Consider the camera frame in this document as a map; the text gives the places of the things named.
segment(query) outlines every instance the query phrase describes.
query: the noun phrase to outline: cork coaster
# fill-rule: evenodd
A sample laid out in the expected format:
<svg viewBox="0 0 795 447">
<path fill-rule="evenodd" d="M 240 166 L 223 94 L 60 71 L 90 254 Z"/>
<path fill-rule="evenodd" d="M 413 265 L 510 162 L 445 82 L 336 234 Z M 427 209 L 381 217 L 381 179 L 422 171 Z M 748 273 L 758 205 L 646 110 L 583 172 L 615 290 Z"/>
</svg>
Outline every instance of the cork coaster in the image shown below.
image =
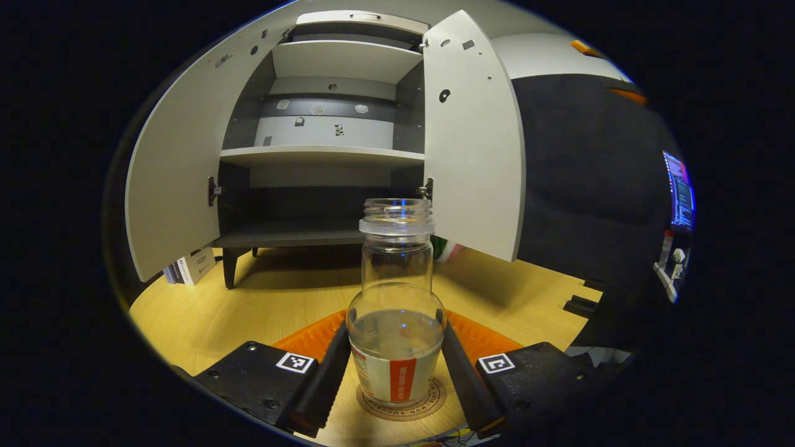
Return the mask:
<svg viewBox="0 0 795 447">
<path fill-rule="evenodd" d="M 408 408 L 393 409 L 384 407 L 370 396 L 365 395 L 361 385 L 356 388 L 356 400 L 359 401 L 359 405 L 367 413 L 372 414 L 376 418 L 386 419 L 387 421 L 414 421 L 436 413 L 447 398 L 447 391 L 436 381 L 436 378 L 431 379 L 428 383 L 428 389 L 428 396 L 424 400 Z"/>
</svg>

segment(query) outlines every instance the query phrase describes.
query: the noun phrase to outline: open cabinet door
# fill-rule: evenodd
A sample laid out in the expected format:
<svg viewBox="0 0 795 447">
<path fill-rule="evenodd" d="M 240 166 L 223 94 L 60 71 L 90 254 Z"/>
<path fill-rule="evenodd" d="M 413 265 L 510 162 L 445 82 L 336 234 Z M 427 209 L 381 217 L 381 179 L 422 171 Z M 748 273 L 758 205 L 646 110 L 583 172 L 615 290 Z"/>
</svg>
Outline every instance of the open cabinet door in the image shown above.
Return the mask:
<svg viewBox="0 0 795 447">
<path fill-rule="evenodd" d="M 296 16 L 277 11 L 266 17 L 270 25 L 286 29 Z M 220 236 L 218 201 L 209 204 L 208 179 L 218 181 L 223 137 L 240 92 L 281 39 L 279 32 L 263 33 L 263 20 L 194 62 L 143 126 L 125 198 L 127 238 L 142 281 Z"/>
<path fill-rule="evenodd" d="M 524 214 L 525 144 L 514 88 L 465 11 L 423 38 L 425 178 L 436 234 L 516 259 Z"/>
</svg>

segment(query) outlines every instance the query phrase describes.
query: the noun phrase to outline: clear glass jar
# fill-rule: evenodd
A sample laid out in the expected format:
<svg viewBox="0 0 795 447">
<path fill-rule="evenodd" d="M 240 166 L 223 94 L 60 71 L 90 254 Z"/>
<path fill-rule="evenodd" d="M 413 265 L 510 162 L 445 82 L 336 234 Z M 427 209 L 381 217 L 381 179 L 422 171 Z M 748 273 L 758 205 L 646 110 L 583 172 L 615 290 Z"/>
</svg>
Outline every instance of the clear glass jar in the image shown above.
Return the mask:
<svg viewBox="0 0 795 447">
<path fill-rule="evenodd" d="M 346 325 L 362 389 L 384 406 L 412 406 L 429 392 L 447 319 L 432 291 L 430 200 L 369 199 L 359 230 L 362 291 Z"/>
</svg>

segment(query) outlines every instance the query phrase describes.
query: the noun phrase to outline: wooden floor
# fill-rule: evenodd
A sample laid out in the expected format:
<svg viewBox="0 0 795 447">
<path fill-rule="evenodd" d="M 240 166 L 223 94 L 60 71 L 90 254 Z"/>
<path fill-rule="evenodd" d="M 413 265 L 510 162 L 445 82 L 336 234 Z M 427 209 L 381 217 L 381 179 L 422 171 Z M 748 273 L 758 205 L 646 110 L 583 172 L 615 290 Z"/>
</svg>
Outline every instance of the wooden floor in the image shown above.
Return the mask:
<svg viewBox="0 0 795 447">
<path fill-rule="evenodd" d="M 220 249 L 214 249 L 220 255 Z M 215 266 L 196 286 L 159 278 L 133 303 L 130 316 L 170 364 L 197 375 L 248 340 L 272 344 L 347 308 L 361 288 L 360 246 L 260 249 L 238 259 L 236 288 Z M 563 310 L 573 294 L 598 301 L 583 281 L 523 261 L 504 262 L 465 250 L 434 265 L 433 290 L 447 309 L 524 345 L 548 341 L 565 350 L 586 320 Z M 391 422 L 356 402 L 358 378 L 349 360 L 325 429 L 324 445 L 401 445 L 466 423 L 440 357 L 436 378 L 447 390 L 444 406 L 427 418 Z"/>
</svg>

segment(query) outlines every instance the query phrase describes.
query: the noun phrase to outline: box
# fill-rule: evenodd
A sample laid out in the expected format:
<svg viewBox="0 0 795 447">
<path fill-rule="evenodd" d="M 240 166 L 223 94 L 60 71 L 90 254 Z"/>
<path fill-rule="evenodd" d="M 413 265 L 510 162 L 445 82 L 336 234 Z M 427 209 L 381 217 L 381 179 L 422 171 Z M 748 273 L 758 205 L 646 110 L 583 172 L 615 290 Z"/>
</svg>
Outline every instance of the box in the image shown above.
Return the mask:
<svg viewBox="0 0 795 447">
<path fill-rule="evenodd" d="M 163 275 L 169 284 L 193 286 L 214 266 L 215 256 L 212 254 L 212 248 L 208 247 L 177 259 L 163 269 Z"/>
</svg>

